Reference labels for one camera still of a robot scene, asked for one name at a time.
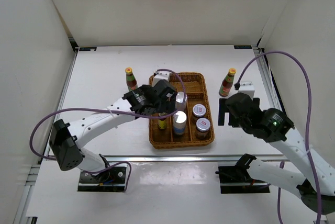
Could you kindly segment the brown jar white lid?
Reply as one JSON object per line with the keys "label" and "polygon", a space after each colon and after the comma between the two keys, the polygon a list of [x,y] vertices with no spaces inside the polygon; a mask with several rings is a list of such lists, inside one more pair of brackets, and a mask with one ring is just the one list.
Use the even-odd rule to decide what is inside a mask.
{"label": "brown jar white lid", "polygon": [[203,104],[196,104],[192,108],[192,122],[196,123],[198,119],[204,118],[207,113],[207,109]]}
{"label": "brown jar white lid", "polygon": [[207,118],[199,118],[196,122],[196,137],[205,139],[210,131],[211,123]]}

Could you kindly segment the silver lid blue can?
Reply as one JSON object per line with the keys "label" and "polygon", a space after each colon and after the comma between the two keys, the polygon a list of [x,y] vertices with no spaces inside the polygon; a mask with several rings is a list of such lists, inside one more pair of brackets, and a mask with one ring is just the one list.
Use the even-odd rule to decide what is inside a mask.
{"label": "silver lid blue can", "polygon": [[183,111],[177,111],[172,117],[173,132],[175,135],[184,134],[187,123],[187,115]]}

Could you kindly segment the small brown cork bottle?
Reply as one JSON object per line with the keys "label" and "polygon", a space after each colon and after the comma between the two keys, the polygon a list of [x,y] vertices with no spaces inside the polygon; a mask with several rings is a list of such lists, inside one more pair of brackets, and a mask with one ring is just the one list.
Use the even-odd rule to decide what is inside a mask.
{"label": "small brown cork bottle", "polygon": [[[167,115],[167,113],[159,113],[159,117],[162,117],[162,116],[165,116],[165,115]],[[158,128],[160,130],[165,130],[166,126],[167,126],[166,118],[158,120]]]}

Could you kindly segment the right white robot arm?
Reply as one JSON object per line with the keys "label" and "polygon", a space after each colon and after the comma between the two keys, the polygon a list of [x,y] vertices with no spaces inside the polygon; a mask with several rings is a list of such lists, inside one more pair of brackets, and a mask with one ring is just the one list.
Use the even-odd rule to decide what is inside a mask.
{"label": "right white robot arm", "polygon": [[297,173],[266,164],[244,154],[234,165],[240,182],[261,180],[280,187],[299,199],[312,211],[328,215],[334,212],[334,168],[305,140],[294,123],[280,110],[261,110],[258,98],[236,93],[219,100],[219,120],[229,113],[228,125],[263,140],[279,150],[299,170]]}

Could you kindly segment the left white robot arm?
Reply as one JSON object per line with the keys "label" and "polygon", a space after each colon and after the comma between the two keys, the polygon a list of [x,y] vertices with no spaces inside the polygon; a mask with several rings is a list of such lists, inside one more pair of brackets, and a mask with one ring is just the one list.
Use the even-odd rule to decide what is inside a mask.
{"label": "left white robot arm", "polygon": [[175,109],[176,95],[177,91],[169,81],[160,80],[155,86],[142,85],[127,92],[107,109],[80,120],[68,123],[57,120],[53,124],[49,145],[60,170],[78,168],[91,173],[98,182],[108,180],[110,170],[106,159],[85,149],[85,145],[101,134],[139,117],[171,114]]}

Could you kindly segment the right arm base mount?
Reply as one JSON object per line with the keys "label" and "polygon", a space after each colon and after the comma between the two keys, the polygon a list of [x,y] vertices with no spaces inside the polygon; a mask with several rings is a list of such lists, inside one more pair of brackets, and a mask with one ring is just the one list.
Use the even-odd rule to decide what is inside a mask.
{"label": "right arm base mount", "polygon": [[219,176],[221,194],[264,194],[270,193],[267,182],[253,179],[247,169],[256,157],[244,154],[235,165],[218,166],[215,172]]}

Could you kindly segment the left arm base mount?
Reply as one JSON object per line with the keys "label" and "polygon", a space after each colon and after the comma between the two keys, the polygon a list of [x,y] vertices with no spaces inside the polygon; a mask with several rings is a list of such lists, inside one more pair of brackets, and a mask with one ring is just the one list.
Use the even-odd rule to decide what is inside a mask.
{"label": "left arm base mount", "polygon": [[128,188],[131,172],[132,166],[127,161],[110,164],[107,171],[99,174],[82,171],[77,191],[124,193]]}

